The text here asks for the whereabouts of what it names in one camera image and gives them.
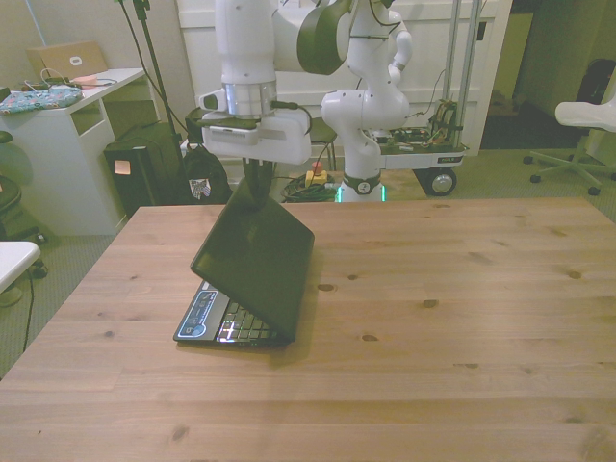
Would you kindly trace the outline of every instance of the white stool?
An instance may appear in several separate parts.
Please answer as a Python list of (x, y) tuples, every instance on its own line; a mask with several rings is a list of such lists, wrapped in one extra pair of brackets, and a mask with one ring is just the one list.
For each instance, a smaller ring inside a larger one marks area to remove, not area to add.
[[(616, 132), (616, 93), (605, 103), (595, 105), (590, 103), (560, 103), (556, 107), (556, 120), (561, 125), (568, 127), (583, 127)], [(599, 195), (601, 182), (589, 173), (589, 171), (611, 173), (611, 179), (616, 181), (616, 165), (598, 166), (594, 164), (581, 164), (579, 160), (585, 155), (582, 142), (577, 147), (577, 152), (568, 160), (558, 159), (540, 152), (531, 152), (531, 156), (524, 157), (525, 164), (532, 164), (533, 157), (556, 164), (556, 167), (544, 168), (530, 177), (531, 183), (539, 183), (541, 174), (557, 170), (573, 170), (582, 178), (586, 179), (591, 186), (588, 189), (590, 195)]]
[(21, 291), (11, 284), (39, 257), (40, 249), (29, 242), (0, 242), (0, 308), (16, 304)]

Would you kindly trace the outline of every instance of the black backpack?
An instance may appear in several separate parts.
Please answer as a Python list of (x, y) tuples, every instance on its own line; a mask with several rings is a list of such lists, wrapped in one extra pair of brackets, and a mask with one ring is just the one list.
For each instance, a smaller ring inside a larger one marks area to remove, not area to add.
[(191, 184), (193, 203), (226, 204), (231, 188), (222, 163), (203, 146), (189, 149), (184, 157), (184, 169)]

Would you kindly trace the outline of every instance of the metal pole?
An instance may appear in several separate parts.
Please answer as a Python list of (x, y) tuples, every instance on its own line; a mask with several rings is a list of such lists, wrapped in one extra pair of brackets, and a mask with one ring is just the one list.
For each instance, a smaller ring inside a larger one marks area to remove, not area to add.
[(451, 74), (453, 73), (453, 59), (455, 57), (455, 43), (458, 36), (458, 22), (460, 20), (460, 4), (462, 0), (453, 0), (451, 5), (451, 24), (449, 26), (449, 48), (447, 50), (447, 63), (445, 64), (445, 81), (443, 83), (443, 99), (450, 99)]
[[(462, 69), (462, 83), (460, 84), (460, 95), (458, 97), (458, 108), (455, 113), (455, 126), (461, 127), (464, 123), (466, 113), (466, 103), (469, 98), (469, 87), (471, 86), (471, 72), (473, 70), (473, 59), (475, 58), (475, 45), (477, 32), (479, 30), (479, 19), (481, 18), (481, 0), (473, 0), (471, 19), (469, 21), (469, 35), (466, 40), (466, 54), (464, 56), (464, 66)], [(461, 130), (456, 130), (453, 134), (453, 148), (460, 145)]]

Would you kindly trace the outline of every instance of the wood knot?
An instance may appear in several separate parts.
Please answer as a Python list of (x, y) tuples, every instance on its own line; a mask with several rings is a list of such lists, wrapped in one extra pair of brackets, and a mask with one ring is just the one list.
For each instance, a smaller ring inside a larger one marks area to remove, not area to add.
[(175, 430), (173, 430), (173, 436), (171, 438), (173, 441), (180, 441), (189, 434), (189, 430), (190, 429), (185, 425), (178, 425)]

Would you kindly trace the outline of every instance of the white desk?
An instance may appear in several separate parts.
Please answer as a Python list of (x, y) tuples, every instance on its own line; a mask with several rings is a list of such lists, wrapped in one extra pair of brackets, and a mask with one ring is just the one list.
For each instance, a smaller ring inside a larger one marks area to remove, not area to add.
[(0, 170), (21, 187), (22, 207), (56, 235), (115, 234), (124, 218), (103, 155), (116, 139), (107, 106), (151, 102), (152, 94), (142, 69), (98, 78), (116, 83), (84, 90), (68, 108), (0, 116), (0, 130), (14, 137), (0, 146)]
[(0, 243), (0, 294), (40, 255), (34, 243)]

